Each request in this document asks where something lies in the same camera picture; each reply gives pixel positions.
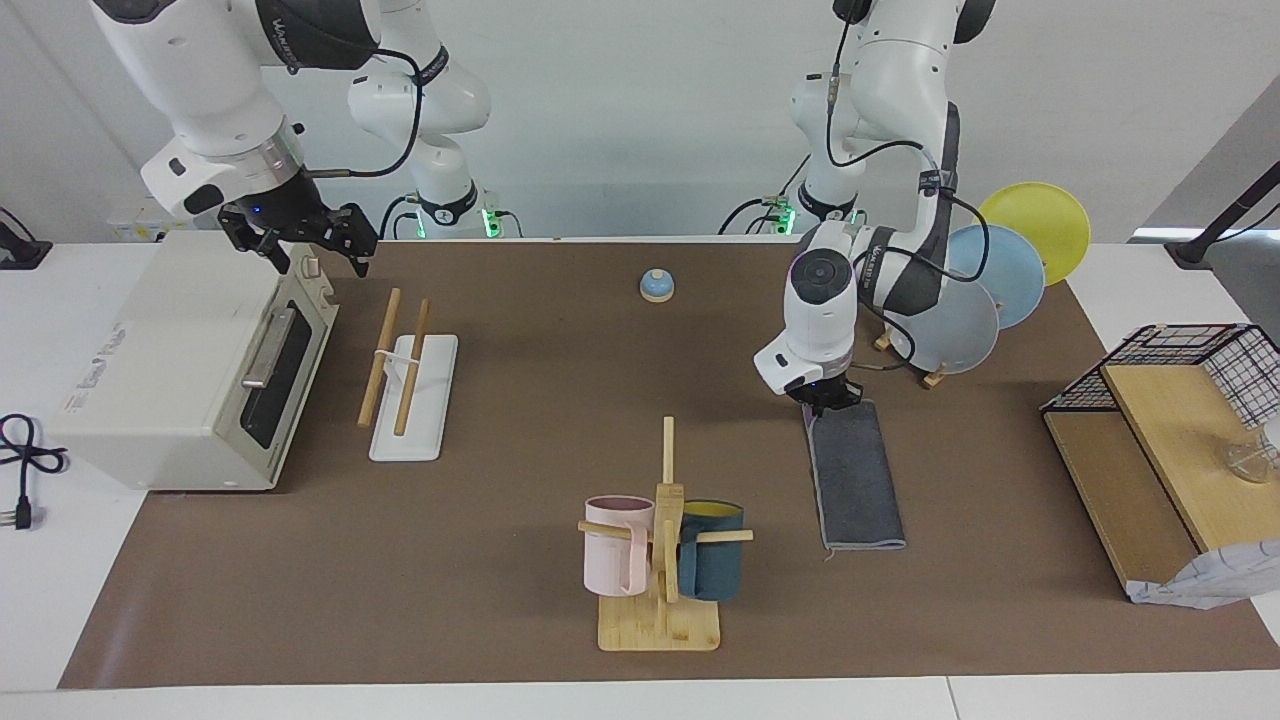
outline gray towel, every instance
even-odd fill
[[[805,407],[804,419],[822,543],[827,550],[906,547],[876,404],[864,400],[822,418]]]

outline black wire mesh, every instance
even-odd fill
[[[1042,411],[1119,410],[1107,365],[1204,365],[1245,427],[1280,414],[1280,351],[1257,325],[1147,325],[1134,331]]]

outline brown tabletop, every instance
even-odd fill
[[[329,263],[342,313],[278,489],[151,495],[61,685],[536,682],[1280,667],[1248,602],[1130,605],[1037,407],[1102,356],[1065,284],[977,370],[865,373],[908,548],[818,536],[800,411],[753,354],[791,249],[397,245]],[[672,272],[664,305],[640,274]],[[461,338],[444,451],[374,464],[355,425],[392,286]],[[402,311],[401,332],[412,313]],[[859,357],[876,328],[860,328]],[[746,507],[712,653],[604,653],[582,500],[650,495],[675,415],[690,496]]]

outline white cloth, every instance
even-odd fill
[[[1129,580],[1133,602],[1210,610],[1280,589],[1280,538],[1211,550],[1192,560],[1172,580]]]

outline pink mug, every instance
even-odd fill
[[[585,533],[582,584],[595,594],[626,597],[649,587],[649,532],[653,501],[630,495],[602,495],[586,501],[586,520],[628,528],[631,538]]]

